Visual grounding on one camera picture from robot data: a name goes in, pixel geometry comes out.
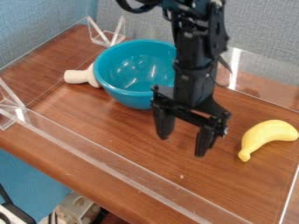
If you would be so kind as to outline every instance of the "bowl rim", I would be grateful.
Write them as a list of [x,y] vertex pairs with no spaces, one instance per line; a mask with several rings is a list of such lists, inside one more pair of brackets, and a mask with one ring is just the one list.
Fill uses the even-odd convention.
[[101,52],[101,54],[97,56],[94,62],[93,62],[93,74],[94,74],[94,79],[98,82],[98,84],[102,86],[102,88],[106,88],[106,90],[121,94],[121,95],[133,95],[133,96],[150,96],[152,95],[152,91],[128,91],[124,90],[122,88],[114,87],[112,86],[109,83],[105,82],[105,80],[100,77],[98,75],[98,61],[102,57],[105,57],[105,55],[113,51],[116,48],[121,47],[121,46],[129,46],[133,43],[156,43],[156,44],[161,44],[164,46],[169,46],[173,50],[174,50],[174,46],[173,44],[161,41],[161,40],[156,40],[156,39],[133,39],[133,40],[128,40],[126,42],[122,42],[117,45],[110,46],[108,49],[104,50],[104,52]]

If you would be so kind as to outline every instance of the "toy banana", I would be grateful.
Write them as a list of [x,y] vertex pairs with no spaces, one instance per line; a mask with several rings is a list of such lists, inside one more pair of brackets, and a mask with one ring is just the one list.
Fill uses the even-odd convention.
[[293,141],[297,137],[299,133],[289,123],[278,120],[261,122],[245,132],[237,157],[242,162],[246,162],[250,158],[249,154],[265,143],[274,140]]

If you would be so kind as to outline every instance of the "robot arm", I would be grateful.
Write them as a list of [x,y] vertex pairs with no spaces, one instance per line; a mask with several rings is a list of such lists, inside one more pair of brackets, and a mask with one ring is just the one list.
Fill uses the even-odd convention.
[[173,131],[174,117],[200,127],[194,156],[204,156],[216,138],[226,134],[229,112],[213,101],[212,94],[220,54],[229,37],[224,27],[224,0],[116,0],[133,13],[162,6],[162,16],[172,22],[176,46],[173,87],[153,86],[153,120],[156,133],[165,139]]

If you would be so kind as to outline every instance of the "wooden surface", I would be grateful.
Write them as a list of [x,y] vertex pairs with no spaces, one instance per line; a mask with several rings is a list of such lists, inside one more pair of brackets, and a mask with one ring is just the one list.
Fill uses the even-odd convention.
[[[188,123],[176,120],[169,139],[161,141],[154,134],[150,111],[124,107],[102,89],[61,82],[41,95],[42,89],[61,79],[65,68],[80,64],[86,67],[101,51],[86,44],[85,32],[84,27],[77,27],[64,33],[3,71],[5,81],[29,108],[245,220],[277,223],[297,165],[299,141],[266,144],[245,164],[237,159],[237,152],[241,135],[252,125],[281,119],[299,129],[297,114],[217,88],[214,98],[233,114],[229,133],[206,156],[196,158],[193,143],[198,130]],[[46,72],[38,70],[41,62]],[[15,124],[1,132],[0,146],[126,222],[192,223],[22,126]],[[96,150],[82,145],[78,148],[97,158]],[[220,217],[216,223],[224,223]]]

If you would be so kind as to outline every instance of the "gray wall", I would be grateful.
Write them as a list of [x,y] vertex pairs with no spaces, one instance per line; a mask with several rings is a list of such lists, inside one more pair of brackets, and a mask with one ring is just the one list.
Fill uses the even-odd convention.
[[[285,63],[273,69],[272,60],[242,59],[246,72],[299,85],[299,1],[297,0],[228,0],[225,22],[229,45]],[[116,1],[97,1],[97,23],[113,30],[117,18],[125,15],[125,34],[130,38],[172,41],[170,25],[164,21],[161,9],[133,15],[118,9]]]
[[0,0],[0,68],[97,11],[97,0]]

